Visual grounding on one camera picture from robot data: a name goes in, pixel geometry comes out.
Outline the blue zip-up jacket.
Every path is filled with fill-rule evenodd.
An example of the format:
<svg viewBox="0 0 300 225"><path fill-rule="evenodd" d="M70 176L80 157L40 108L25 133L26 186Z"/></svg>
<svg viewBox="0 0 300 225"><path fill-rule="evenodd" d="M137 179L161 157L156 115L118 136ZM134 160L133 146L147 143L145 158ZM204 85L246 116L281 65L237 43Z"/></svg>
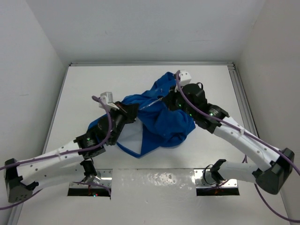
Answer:
<svg viewBox="0 0 300 225"><path fill-rule="evenodd" d="M184 142L187 135L195 129L192 117L182 110L170 111L161 100L175 83L174 74L167 72L155 81L150 90L126 96L121 101L126 105L139 104L137 118L142 122L140 153L133 152L117 141L125 126L115 125L114 117L117 110L110 111L112 130L106 144L117 145L125 153L141 158L159 147L170 148Z"/></svg>

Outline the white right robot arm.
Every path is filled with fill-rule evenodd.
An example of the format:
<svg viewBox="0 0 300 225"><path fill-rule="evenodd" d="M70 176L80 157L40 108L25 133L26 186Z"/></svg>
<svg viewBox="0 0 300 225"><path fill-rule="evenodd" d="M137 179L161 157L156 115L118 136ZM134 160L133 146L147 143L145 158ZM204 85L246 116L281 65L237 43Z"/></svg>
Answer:
<svg viewBox="0 0 300 225"><path fill-rule="evenodd" d="M229 142L253 161L242 164L219 159L203 171L204 183L214 186L236 179L254 183L269 194L276 195L280 191L293 170L292 150L268 147L256 140L228 112L208 103L201 83L187 84L181 91L172 87L163 102L171 111L182 110L197 126Z"/></svg>

